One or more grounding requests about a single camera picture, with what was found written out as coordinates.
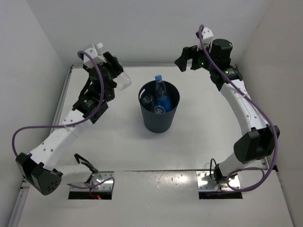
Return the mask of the blue label bottle white cap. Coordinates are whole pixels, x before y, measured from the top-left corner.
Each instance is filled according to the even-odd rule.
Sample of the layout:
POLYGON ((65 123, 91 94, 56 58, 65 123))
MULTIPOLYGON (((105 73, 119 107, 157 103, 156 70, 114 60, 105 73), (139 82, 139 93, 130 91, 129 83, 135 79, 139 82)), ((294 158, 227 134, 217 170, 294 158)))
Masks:
POLYGON ((156 98, 152 94, 145 94, 140 98, 142 106, 145 108, 154 107, 157 105, 156 98))

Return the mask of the clear bottle white grey label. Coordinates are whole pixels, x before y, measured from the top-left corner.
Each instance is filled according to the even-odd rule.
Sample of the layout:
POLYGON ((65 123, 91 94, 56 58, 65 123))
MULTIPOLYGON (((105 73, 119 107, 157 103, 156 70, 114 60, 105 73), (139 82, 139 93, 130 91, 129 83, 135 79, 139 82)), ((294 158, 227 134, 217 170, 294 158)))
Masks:
MULTIPOLYGON (((104 45, 102 43, 93 44, 93 45, 97 49, 97 52, 101 56, 103 56, 103 53, 106 52, 104 45)), ((116 88, 118 90, 124 90, 127 87, 129 87, 132 83, 131 79, 129 78, 129 76, 127 75, 127 73, 125 71, 123 73, 121 73, 117 78, 113 79, 113 81, 117 84, 116 88)))

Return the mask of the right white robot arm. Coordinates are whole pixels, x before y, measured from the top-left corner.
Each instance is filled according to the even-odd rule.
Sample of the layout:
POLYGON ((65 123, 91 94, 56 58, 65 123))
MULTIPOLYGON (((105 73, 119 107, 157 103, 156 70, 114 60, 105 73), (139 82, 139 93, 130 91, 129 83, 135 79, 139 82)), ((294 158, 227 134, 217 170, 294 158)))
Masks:
POLYGON ((269 122, 254 107, 237 66, 231 65, 232 43, 225 39, 215 39, 205 50, 194 45, 184 47, 182 54, 175 60, 181 72, 186 71, 188 60, 192 61, 191 70, 204 68, 209 71, 211 81, 230 104, 240 125, 242 137, 233 145, 233 153, 214 168, 217 183, 226 180, 228 174, 243 169, 249 163, 272 154, 280 130, 270 127, 269 122))

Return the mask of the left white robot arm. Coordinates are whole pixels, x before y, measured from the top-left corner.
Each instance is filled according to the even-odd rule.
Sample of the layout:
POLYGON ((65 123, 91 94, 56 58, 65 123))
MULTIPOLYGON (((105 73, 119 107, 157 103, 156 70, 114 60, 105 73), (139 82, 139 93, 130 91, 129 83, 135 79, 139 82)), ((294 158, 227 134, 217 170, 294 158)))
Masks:
POLYGON ((23 177, 42 195, 53 193, 61 184, 78 189, 97 187, 92 179, 98 170, 84 157, 75 154, 77 164, 58 166, 62 154, 88 128, 94 125, 115 98, 115 89, 131 85, 117 57, 110 52, 93 49, 78 52, 83 68, 89 74, 78 100, 60 125, 35 149, 16 154, 17 166, 23 177))

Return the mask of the clear crushed bottle blue cap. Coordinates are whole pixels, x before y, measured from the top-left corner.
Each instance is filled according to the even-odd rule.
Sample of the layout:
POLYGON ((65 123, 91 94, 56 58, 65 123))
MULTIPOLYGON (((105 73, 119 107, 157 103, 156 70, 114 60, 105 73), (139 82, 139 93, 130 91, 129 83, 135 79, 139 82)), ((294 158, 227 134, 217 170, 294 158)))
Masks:
POLYGON ((166 113, 166 110, 163 106, 161 105, 157 105, 157 106, 154 106, 153 107, 153 112, 155 114, 165 114, 166 113))

